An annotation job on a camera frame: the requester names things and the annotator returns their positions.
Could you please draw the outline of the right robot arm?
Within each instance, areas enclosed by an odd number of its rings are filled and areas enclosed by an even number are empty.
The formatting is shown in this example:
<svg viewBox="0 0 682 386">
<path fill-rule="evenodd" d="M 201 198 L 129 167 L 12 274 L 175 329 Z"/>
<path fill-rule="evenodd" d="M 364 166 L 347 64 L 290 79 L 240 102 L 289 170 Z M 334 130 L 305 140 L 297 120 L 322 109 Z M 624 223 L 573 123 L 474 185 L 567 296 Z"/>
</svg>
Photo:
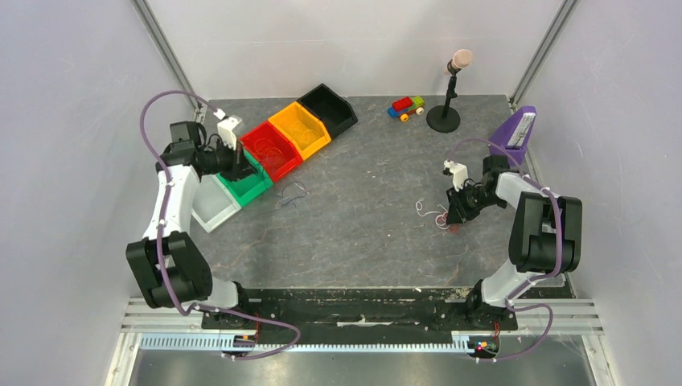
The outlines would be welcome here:
<svg viewBox="0 0 682 386">
<path fill-rule="evenodd" d="M 515 211 L 507 260 L 475 284 L 462 306 L 462 316 L 470 326 L 491 328 L 512 316 L 514 301 L 531 286 L 578 267 L 583 205 L 580 199 L 556 195 L 512 169 L 503 155 L 483 159 L 478 182 L 469 178 L 461 163 L 446 160 L 443 166 L 444 175 L 452 179 L 446 192 L 447 225 L 468 223 L 487 207 Z"/>
</svg>

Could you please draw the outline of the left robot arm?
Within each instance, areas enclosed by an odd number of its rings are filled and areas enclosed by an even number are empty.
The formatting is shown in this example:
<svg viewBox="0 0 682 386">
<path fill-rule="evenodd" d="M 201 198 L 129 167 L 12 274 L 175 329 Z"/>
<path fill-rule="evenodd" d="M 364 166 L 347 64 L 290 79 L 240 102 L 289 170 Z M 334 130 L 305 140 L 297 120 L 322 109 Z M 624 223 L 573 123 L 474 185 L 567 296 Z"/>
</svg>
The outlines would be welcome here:
<svg viewBox="0 0 682 386">
<path fill-rule="evenodd" d="M 238 116 L 217 125 L 219 141 L 209 147 L 198 122 L 170 125 L 171 142 L 158 156 L 158 195 L 148 228 L 140 241 L 127 245 L 125 258 L 152 309 L 174 308 L 208 300 L 215 280 L 189 234 L 195 195 L 204 176 L 223 175 L 239 181 L 256 174 L 235 131 Z"/>
</svg>

